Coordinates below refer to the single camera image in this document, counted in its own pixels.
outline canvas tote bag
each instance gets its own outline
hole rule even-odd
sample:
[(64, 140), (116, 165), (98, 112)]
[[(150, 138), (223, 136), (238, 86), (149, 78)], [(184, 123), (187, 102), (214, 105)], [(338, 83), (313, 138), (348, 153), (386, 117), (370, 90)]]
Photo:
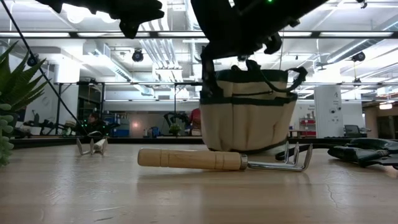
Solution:
[(307, 71), (290, 69), (299, 75), (287, 88), (289, 70), (257, 68), (216, 72), (223, 96), (201, 97), (201, 133), (210, 150), (255, 153), (286, 143), (297, 101), (291, 91), (305, 80)]

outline metal tines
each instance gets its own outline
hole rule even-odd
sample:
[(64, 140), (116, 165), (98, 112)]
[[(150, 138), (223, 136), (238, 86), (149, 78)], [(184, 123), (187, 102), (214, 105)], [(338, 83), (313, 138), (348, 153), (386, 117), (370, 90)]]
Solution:
[(94, 143), (94, 139), (91, 139), (90, 141), (90, 150), (89, 151), (83, 151), (83, 146), (81, 145), (80, 140), (77, 138), (76, 139), (76, 144), (77, 144), (77, 148), (79, 149), (79, 153), (80, 155), (84, 156), (84, 155), (94, 155), (94, 153), (98, 152), (101, 155), (104, 155), (105, 151), (106, 151), (106, 146), (108, 145), (108, 140), (105, 139), (101, 139), (98, 142)]
[(252, 169), (267, 169), (267, 170), (287, 170), (287, 171), (305, 171), (311, 161), (312, 157), (312, 144), (308, 146), (307, 155), (305, 156), (304, 164), (299, 166), (300, 147), (297, 143), (294, 147), (293, 161), (289, 161), (289, 144), (285, 147), (284, 162), (248, 162), (248, 167)]

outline wooden table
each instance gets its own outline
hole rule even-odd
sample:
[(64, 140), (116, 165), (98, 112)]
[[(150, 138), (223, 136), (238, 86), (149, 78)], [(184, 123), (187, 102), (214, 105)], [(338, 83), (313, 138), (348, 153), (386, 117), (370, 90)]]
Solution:
[(337, 161), (323, 149), (315, 149), (304, 173), (140, 167), (136, 161), (141, 147), (204, 149), (203, 145), (109, 145), (104, 157), (81, 157), (75, 146), (15, 151), (11, 164), (0, 169), (0, 223), (398, 220), (398, 170), (390, 167), (363, 169)]

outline wooden handle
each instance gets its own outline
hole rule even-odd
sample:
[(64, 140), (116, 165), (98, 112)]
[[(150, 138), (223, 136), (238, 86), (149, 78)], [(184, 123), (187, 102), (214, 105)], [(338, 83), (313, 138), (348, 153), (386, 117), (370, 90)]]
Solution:
[(141, 149), (138, 152), (138, 164), (149, 167), (244, 170), (247, 157), (243, 156), (238, 152)]

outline bag handle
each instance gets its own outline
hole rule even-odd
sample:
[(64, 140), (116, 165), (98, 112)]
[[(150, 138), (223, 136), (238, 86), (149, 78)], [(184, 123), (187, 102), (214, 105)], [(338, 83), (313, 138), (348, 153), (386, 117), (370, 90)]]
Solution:
[(265, 83), (269, 85), (269, 88), (271, 88), (271, 90), (273, 90), (275, 92), (279, 92), (279, 93), (289, 93), (292, 90), (296, 89), (299, 85), (301, 85), (301, 83), (303, 83), (305, 81), (305, 77), (308, 74), (308, 72), (306, 71), (306, 69), (304, 67), (290, 68), (290, 69), (286, 70), (285, 72), (288, 72), (288, 71), (297, 72), (298, 77), (293, 81), (293, 85), (291, 85), (290, 87), (288, 87), (286, 89), (280, 89), (280, 88), (277, 88), (276, 86), (274, 86), (267, 79), (267, 77), (261, 71), (261, 67), (257, 64), (257, 62), (255, 62), (253, 60), (246, 60), (246, 66), (248, 67), (248, 70), (254, 70), (254, 71), (260, 72), (261, 75), (264, 77)]

